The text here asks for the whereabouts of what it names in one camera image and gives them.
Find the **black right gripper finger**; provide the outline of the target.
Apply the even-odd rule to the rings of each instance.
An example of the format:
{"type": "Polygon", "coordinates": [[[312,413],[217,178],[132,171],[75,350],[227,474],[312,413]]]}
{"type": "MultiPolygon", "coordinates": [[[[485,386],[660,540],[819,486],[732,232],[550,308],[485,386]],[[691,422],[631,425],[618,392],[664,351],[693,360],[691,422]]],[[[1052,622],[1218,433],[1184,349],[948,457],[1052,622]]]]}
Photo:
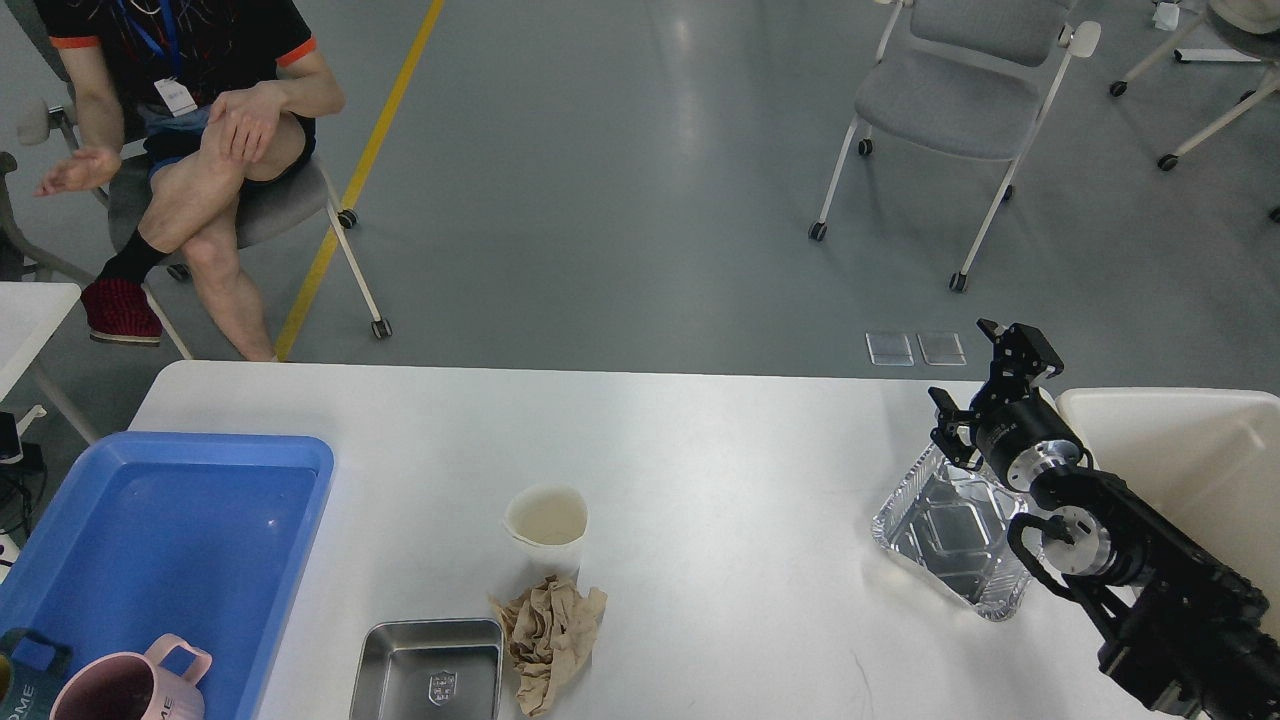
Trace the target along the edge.
{"type": "Polygon", "coordinates": [[[991,341],[989,379],[977,393],[978,406],[1004,406],[1037,397],[1039,383],[1062,373],[1065,363],[1033,325],[1000,325],[980,318],[979,329],[991,341]]]}
{"type": "Polygon", "coordinates": [[[931,432],[934,446],[972,446],[972,423],[975,414],[959,407],[951,395],[940,387],[928,388],[934,404],[936,427],[931,432]]]}

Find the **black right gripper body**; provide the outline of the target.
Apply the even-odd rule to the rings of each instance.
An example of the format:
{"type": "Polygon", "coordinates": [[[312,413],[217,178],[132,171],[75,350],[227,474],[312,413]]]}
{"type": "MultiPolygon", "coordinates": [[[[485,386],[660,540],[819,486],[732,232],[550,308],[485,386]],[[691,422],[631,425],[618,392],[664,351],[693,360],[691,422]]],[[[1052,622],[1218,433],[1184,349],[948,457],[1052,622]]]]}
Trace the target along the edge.
{"type": "Polygon", "coordinates": [[[1004,406],[969,407],[972,446],[936,446],[956,468],[978,471],[987,466],[1015,492],[1028,492],[1047,468],[1075,466],[1084,445],[1043,396],[1004,406]]]}

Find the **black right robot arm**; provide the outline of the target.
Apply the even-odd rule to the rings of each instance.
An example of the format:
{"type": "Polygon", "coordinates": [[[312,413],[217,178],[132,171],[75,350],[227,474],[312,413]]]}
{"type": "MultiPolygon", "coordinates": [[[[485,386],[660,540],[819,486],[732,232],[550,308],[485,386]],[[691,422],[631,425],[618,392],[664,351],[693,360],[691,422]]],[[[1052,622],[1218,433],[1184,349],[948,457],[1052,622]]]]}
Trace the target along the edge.
{"type": "Polygon", "coordinates": [[[989,378],[970,405],[931,388],[931,439],[964,469],[988,468],[1038,512],[1007,525],[1018,560],[1078,603],[1103,643],[1100,670],[1148,710],[1180,717],[1275,719],[1277,642],[1261,621],[1265,593],[1219,561],[1091,451],[1041,393],[1062,360],[1043,333],[989,319],[989,378]]]}

